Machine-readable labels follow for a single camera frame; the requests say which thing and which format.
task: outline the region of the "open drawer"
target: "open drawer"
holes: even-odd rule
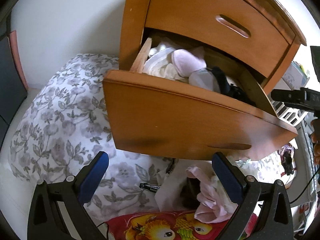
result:
[[[130,71],[110,70],[103,80],[116,148],[142,154],[211,160],[221,151],[236,159],[260,160],[297,135],[276,117],[250,72],[205,48],[213,61],[237,79],[257,107],[182,82],[141,73],[151,47],[148,38]]]

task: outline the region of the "recessed drawer handle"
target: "recessed drawer handle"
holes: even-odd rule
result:
[[[219,14],[216,16],[216,20],[221,23],[222,25],[230,28],[231,30],[235,31],[236,33],[239,33],[241,36],[245,38],[250,38],[251,33],[249,30],[247,30],[245,27],[243,27],[241,24],[237,23],[233,19],[223,15]]]

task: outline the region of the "closed drawer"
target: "closed drawer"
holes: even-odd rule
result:
[[[111,70],[103,80],[118,149],[200,160],[210,160],[213,153],[222,151],[235,158],[260,160],[297,135],[294,127],[276,117],[245,68],[219,65],[238,79],[259,108],[189,84],[137,73],[151,46],[149,39],[146,43],[149,46],[142,47],[131,72]]]
[[[150,0],[146,27],[221,49],[269,77],[288,43],[243,0]]]

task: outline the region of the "black device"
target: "black device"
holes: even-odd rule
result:
[[[70,218],[82,240],[106,239],[96,228],[83,205],[91,200],[108,168],[109,158],[99,152],[77,176],[64,182],[47,184],[40,181],[33,195],[28,240],[72,240],[60,213],[58,201],[64,202]],[[217,152],[212,167],[231,201],[238,204],[235,213],[216,237],[216,240],[238,240],[253,213],[257,201],[264,201],[257,224],[248,240],[293,239],[292,215],[288,195],[281,180],[273,184],[258,182],[244,176],[237,166]]]

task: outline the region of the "wooden dresser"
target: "wooden dresser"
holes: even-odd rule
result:
[[[207,64],[237,79],[257,107],[142,74],[161,36],[186,49],[204,46]],[[266,94],[300,44],[305,37],[276,0],[126,0],[120,70],[103,81],[116,147],[189,159],[208,160],[216,151],[264,158],[297,135]]]

